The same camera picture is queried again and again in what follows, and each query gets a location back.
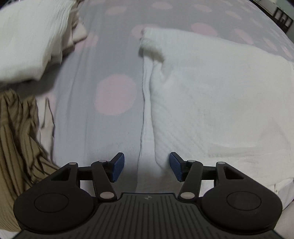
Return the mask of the white muslin garment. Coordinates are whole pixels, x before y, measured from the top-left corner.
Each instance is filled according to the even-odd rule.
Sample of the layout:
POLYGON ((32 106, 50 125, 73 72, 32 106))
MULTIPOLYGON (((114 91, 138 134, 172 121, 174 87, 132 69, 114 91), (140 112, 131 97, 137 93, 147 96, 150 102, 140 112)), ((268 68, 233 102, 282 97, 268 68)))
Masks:
POLYGON ((146 28, 137 191, 178 192, 168 158, 224 161, 293 200, 293 62, 257 47, 146 28))

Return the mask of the polka dot bed sheet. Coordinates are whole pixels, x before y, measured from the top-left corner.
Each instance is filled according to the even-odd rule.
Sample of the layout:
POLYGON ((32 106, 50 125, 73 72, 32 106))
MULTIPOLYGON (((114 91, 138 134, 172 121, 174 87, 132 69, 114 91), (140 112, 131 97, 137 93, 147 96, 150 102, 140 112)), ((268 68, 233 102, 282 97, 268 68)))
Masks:
POLYGON ((139 41, 147 27, 217 36, 293 59, 293 43, 250 1, 84 1, 87 38, 41 80, 55 123, 53 160, 88 166, 118 152, 126 164, 117 192, 178 192, 172 178, 143 179, 144 98, 139 41))

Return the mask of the white folded cloth pile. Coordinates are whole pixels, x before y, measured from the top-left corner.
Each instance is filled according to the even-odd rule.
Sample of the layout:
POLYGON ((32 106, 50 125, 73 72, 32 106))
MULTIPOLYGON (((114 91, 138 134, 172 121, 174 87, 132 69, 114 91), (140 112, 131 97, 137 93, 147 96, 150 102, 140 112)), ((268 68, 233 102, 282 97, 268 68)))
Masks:
POLYGON ((1 83, 40 80, 87 37, 78 1, 17 1, 1 9, 1 83))

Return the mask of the white black right nightstand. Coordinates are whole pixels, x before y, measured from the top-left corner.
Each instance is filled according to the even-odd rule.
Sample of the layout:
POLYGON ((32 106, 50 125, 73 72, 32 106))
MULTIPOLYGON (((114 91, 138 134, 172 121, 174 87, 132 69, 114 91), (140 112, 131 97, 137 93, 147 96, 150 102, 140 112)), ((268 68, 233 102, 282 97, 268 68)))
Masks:
POLYGON ((287 33, 293 24, 293 19, 278 6, 276 7, 272 20, 284 33, 287 33))

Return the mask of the beige striped garment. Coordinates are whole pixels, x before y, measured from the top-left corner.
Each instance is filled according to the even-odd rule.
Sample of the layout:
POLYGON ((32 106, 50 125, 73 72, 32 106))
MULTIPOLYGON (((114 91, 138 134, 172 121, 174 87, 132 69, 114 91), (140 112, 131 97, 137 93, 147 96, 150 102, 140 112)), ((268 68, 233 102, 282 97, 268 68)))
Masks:
POLYGON ((20 231, 13 214, 16 198, 58 170, 37 142, 38 123, 34 96, 22 100, 13 90, 1 93, 2 230, 20 231))

